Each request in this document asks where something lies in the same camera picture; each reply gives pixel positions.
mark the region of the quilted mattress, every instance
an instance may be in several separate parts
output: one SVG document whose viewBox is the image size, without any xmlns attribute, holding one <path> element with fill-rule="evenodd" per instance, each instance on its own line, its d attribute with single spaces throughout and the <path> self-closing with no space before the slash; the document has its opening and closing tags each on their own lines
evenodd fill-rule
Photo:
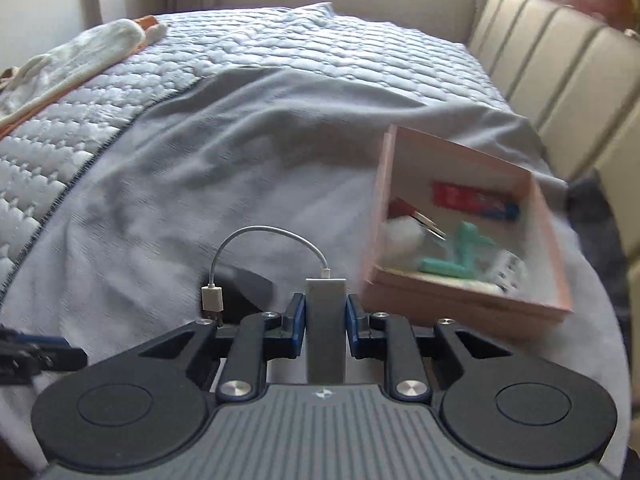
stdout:
<svg viewBox="0 0 640 480">
<path fill-rule="evenodd" d="M 0 294 L 65 190 L 145 108 L 238 65 L 307 70 L 426 104 L 509 111 L 464 45 L 331 4 L 159 16 L 164 40 L 70 92 L 0 140 Z"/>
</svg>

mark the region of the green toy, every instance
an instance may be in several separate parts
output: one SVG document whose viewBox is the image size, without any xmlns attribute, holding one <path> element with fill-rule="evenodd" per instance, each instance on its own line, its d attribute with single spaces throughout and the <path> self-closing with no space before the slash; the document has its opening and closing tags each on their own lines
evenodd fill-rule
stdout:
<svg viewBox="0 0 640 480">
<path fill-rule="evenodd" d="M 479 246 L 495 247 L 495 242 L 491 238 L 482 236 L 475 224 L 460 222 L 454 236 L 456 261 L 423 258 L 420 272 L 452 278 L 476 279 L 476 247 Z"/>
</svg>

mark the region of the open box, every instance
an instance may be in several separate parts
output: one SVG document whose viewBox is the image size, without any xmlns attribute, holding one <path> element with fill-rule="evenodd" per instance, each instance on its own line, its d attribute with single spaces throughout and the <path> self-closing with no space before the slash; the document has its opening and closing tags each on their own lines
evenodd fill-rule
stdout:
<svg viewBox="0 0 640 480">
<path fill-rule="evenodd" d="M 508 194 L 520 207 L 518 221 L 437 207 L 431 201 L 434 180 Z M 390 198 L 406 200 L 448 234 L 454 233 L 461 220 L 476 224 L 483 235 L 524 261 L 526 290 L 512 298 L 418 280 L 382 267 Z M 509 340 L 538 338 L 571 312 L 551 214 L 533 174 L 524 168 L 449 140 L 391 126 L 383 143 L 373 215 L 360 296 L 368 312 L 399 314 L 423 326 L 449 317 Z"/>
</svg>

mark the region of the red object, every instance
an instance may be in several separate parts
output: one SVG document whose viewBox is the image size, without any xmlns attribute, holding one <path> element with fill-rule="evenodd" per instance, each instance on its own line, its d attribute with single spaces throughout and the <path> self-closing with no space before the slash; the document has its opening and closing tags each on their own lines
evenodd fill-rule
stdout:
<svg viewBox="0 0 640 480">
<path fill-rule="evenodd" d="M 387 210 L 387 218 L 399 218 L 401 216 L 414 216 L 419 211 L 409 204 L 405 202 L 401 198 L 395 198 L 391 202 L 389 202 L 389 207 Z"/>
<path fill-rule="evenodd" d="M 502 220 L 515 220 L 520 213 L 518 205 L 500 193 L 443 182 L 432 187 L 433 203 L 439 207 Z"/>
</svg>

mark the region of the beige headboard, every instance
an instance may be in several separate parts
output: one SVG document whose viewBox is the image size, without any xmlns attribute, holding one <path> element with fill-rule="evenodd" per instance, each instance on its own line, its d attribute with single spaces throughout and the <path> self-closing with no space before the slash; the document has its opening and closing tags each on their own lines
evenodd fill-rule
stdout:
<svg viewBox="0 0 640 480">
<path fill-rule="evenodd" d="M 598 171 L 628 258 L 640 402 L 640 41 L 547 0 L 489 0 L 469 50 L 557 176 Z M 640 448 L 640 421 L 635 438 Z"/>
</svg>

